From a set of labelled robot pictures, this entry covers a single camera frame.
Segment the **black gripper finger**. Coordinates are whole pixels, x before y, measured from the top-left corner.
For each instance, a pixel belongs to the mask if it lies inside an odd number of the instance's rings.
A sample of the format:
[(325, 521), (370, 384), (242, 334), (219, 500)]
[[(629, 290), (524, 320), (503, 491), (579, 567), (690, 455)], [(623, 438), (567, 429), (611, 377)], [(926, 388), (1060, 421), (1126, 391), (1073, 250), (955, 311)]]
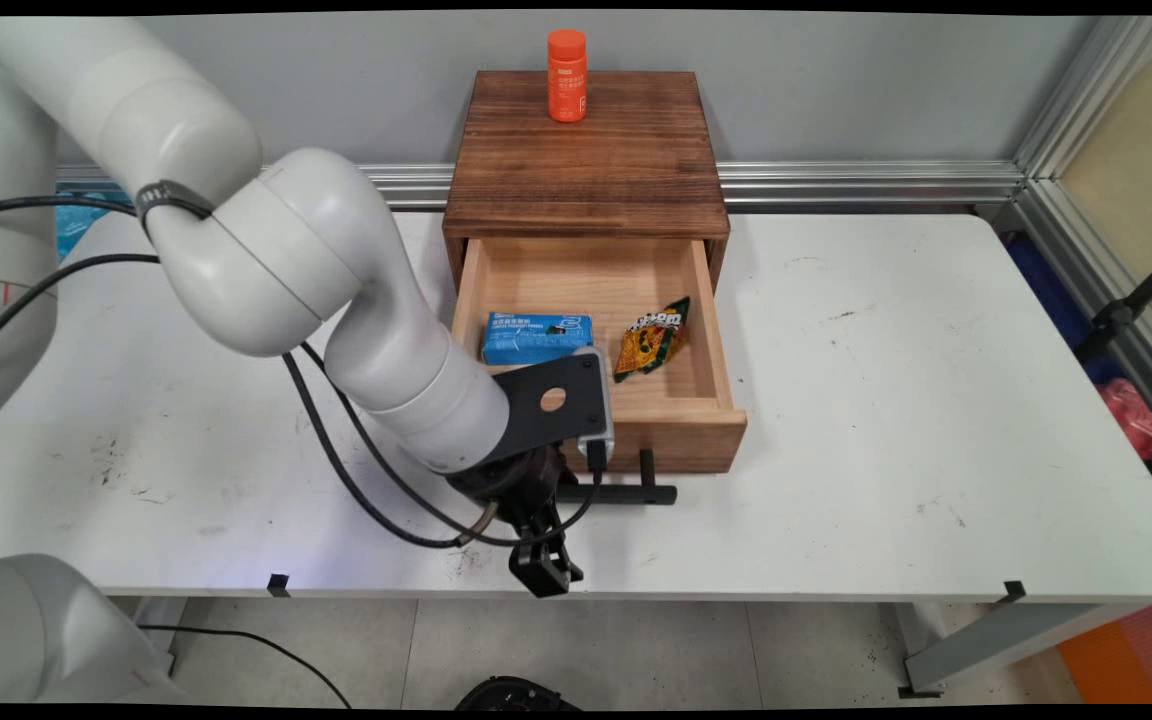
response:
[(515, 526), (520, 544), (511, 550), (509, 571), (538, 598), (570, 592), (573, 583), (584, 579), (566, 548), (566, 536), (558, 510), (541, 510), (525, 524)]

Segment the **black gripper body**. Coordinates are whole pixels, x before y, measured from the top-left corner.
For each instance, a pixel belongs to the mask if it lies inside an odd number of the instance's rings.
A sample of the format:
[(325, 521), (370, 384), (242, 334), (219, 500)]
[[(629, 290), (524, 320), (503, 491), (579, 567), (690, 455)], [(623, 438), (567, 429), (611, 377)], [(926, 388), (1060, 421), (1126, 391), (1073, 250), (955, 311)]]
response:
[(495, 502), (497, 518), (516, 530), (548, 533), (561, 524), (556, 492), (561, 484), (573, 484), (573, 471), (556, 446), (544, 446), (450, 473), (447, 480), (477, 503)]

